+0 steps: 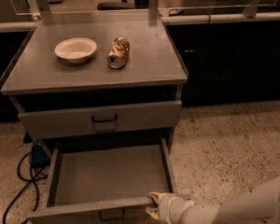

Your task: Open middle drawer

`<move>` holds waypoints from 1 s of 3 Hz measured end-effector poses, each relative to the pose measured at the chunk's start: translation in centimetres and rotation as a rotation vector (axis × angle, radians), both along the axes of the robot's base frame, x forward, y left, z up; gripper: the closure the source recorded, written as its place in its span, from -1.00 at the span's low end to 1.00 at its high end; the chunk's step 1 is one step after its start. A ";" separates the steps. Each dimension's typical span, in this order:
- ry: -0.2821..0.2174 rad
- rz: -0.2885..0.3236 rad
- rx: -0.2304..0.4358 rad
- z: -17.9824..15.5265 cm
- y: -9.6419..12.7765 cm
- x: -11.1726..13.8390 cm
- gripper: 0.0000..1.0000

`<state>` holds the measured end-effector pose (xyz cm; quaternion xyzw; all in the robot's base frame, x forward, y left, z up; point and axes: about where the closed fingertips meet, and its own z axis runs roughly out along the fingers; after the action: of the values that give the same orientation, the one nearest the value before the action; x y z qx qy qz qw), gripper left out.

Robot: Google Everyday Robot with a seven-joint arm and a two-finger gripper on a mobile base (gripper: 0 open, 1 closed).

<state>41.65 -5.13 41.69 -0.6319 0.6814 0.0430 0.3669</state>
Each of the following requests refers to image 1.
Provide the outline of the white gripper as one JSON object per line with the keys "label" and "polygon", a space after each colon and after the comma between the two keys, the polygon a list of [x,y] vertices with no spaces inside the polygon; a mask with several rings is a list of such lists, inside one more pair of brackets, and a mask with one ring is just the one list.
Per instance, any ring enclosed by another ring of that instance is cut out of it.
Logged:
{"label": "white gripper", "polygon": [[151,191],[148,196],[158,207],[147,206],[146,212],[162,224],[179,224],[182,214],[195,204],[194,201],[186,200],[173,193]]}

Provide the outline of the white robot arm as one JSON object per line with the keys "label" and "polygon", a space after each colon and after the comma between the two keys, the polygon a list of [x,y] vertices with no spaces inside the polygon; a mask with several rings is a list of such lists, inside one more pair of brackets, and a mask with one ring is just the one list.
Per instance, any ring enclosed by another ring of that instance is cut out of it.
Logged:
{"label": "white robot arm", "polygon": [[150,192],[156,207],[146,212],[161,224],[280,224],[280,176],[223,203],[186,200]]}

